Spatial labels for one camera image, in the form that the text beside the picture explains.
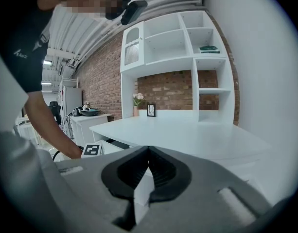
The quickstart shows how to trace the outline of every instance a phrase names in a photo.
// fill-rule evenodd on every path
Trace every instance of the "picture frame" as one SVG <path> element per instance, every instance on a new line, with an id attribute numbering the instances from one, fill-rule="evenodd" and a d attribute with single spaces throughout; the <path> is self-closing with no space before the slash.
<path id="1" fill-rule="evenodd" d="M 147 116 L 148 117 L 156 117 L 155 103 L 147 103 Z"/>

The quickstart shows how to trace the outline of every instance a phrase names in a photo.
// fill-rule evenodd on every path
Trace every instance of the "vent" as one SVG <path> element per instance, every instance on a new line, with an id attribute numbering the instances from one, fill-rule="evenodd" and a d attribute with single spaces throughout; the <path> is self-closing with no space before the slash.
<path id="1" fill-rule="evenodd" d="M 134 63 L 139 59 L 139 42 L 125 48 L 125 65 Z"/>

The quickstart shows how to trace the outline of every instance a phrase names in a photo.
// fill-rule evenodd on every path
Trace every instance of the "man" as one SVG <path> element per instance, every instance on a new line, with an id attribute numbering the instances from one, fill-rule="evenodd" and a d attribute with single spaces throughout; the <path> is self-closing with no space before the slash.
<path id="1" fill-rule="evenodd" d="M 66 156 L 81 150 L 58 127 L 42 95 L 42 65 L 47 54 L 53 9 L 63 2 L 80 12 L 116 13 L 122 0 L 4 0 L 0 9 L 0 55 L 28 94 L 25 110 L 35 130 Z"/>

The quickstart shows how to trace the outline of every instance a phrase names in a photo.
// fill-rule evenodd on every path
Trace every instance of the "white desk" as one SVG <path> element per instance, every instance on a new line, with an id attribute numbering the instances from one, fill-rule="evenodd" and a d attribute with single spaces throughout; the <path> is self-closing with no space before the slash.
<path id="1" fill-rule="evenodd" d="M 94 143 L 94 137 L 89 127 L 108 122 L 108 116 L 111 114 L 104 114 L 99 116 L 72 116 L 71 126 L 75 143 L 84 147 L 87 143 Z"/>
<path id="2" fill-rule="evenodd" d="M 272 154 L 270 145 L 235 125 L 137 116 L 90 129 L 95 139 L 108 137 L 134 147 L 157 146 L 212 160 L 257 189 L 252 177 L 256 164 Z"/>

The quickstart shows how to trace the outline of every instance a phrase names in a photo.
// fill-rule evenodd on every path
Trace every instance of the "desk surface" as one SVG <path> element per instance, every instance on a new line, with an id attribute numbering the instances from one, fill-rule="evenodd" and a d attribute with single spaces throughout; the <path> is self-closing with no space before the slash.
<path id="1" fill-rule="evenodd" d="M 266 142 L 235 125 L 138 116 L 89 129 L 131 146 L 158 146 L 212 160 L 249 157 L 270 149 Z"/>
<path id="2" fill-rule="evenodd" d="M 97 119 L 97 118 L 102 118 L 102 117 L 108 117 L 111 116 L 111 114 L 101 114 L 99 116 L 72 116 L 71 120 L 74 122 L 82 122 L 82 121 L 86 121 L 86 120 L 93 120 L 93 119 Z"/>

